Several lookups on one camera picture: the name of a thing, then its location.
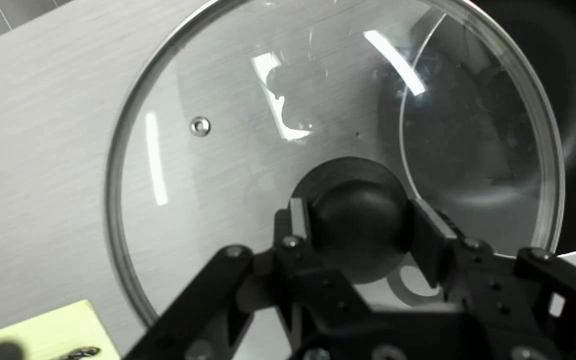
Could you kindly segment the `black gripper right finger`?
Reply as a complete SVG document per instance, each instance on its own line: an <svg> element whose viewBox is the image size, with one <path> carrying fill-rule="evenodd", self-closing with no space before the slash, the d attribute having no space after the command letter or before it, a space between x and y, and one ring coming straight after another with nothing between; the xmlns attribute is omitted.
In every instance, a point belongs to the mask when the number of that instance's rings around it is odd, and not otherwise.
<svg viewBox="0 0 576 360"><path fill-rule="evenodd" d="M417 357L576 360L576 266L541 247L497 256L428 201L410 203L410 254L455 311L422 316Z"/></svg>

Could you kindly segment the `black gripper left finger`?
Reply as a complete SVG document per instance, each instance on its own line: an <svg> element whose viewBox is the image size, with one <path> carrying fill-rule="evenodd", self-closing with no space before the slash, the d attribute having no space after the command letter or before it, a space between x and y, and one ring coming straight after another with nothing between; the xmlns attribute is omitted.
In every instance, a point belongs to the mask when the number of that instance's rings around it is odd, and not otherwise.
<svg viewBox="0 0 576 360"><path fill-rule="evenodd" d="M273 215L272 247L219 247L124 360L231 360L253 316L273 308L290 360L349 360L368 349L374 311L312 247L310 210Z"/></svg>

